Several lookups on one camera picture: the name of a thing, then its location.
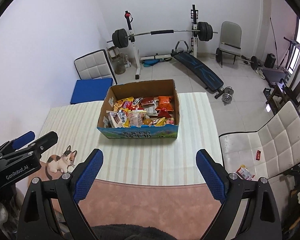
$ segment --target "small cardboard box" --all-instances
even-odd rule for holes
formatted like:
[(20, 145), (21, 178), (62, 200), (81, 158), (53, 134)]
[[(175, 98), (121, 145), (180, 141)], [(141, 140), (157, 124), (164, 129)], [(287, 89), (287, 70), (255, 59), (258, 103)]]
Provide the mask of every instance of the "small cardboard box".
[[(113, 111), (113, 104), (128, 97), (156, 97), (171, 96), (174, 99), (172, 105), (174, 108), (174, 125), (166, 124), (165, 126), (142, 125), (139, 127), (129, 128), (112, 128), (106, 111)], [(117, 138), (176, 138), (179, 128), (179, 99), (176, 92), (174, 80), (152, 80), (116, 85), (109, 88), (105, 101), (101, 107), (100, 117), (97, 128), (109, 139)]]

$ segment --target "silver screw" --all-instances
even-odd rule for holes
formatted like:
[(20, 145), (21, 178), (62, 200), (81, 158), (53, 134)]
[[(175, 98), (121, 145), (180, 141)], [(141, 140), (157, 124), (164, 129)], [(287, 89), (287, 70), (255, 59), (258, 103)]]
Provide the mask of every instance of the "silver screw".
[(229, 178), (230, 178), (230, 179), (237, 179), (237, 178), (238, 178), (238, 175), (235, 174), (235, 173), (230, 173), (230, 174), (229, 174)]
[(62, 174), (62, 178), (63, 179), (69, 179), (70, 178), (70, 173)]
[(31, 181), (33, 184), (37, 184), (39, 182), (39, 178), (38, 177), (35, 177), (32, 179)]
[(268, 180), (265, 177), (261, 177), (260, 181), (264, 184), (268, 183)]

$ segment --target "silver dumbbell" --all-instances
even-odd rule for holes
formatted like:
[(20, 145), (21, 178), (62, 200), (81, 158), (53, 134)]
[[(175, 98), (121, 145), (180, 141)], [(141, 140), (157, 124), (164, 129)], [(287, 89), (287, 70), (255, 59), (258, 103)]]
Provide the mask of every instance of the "silver dumbbell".
[(226, 87), (224, 89), (224, 94), (222, 95), (222, 102), (229, 104), (232, 101), (232, 95), (234, 90), (232, 87)]

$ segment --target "calico cat picture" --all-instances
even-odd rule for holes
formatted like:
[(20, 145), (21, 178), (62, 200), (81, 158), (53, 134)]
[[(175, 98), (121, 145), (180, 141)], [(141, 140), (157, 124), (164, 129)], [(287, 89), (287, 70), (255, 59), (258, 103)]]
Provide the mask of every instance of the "calico cat picture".
[(61, 171), (61, 173), (68, 172), (68, 167), (74, 167), (74, 158), (77, 155), (77, 151), (71, 151), (71, 145), (68, 146), (63, 155), (51, 155), (46, 163), (46, 175), (49, 180), (52, 180), (52, 176), (48, 173), (51, 171), (56, 173), (57, 171)]

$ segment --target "white sneaker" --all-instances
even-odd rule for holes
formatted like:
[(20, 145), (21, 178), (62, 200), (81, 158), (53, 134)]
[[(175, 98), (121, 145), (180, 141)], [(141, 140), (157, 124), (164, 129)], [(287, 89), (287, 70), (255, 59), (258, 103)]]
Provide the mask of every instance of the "white sneaker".
[(266, 77), (263, 75), (263, 72), (260, 68), (257, 68), (255, 70), (255, 72), (262, 78), (262, 79), (266, 79)]

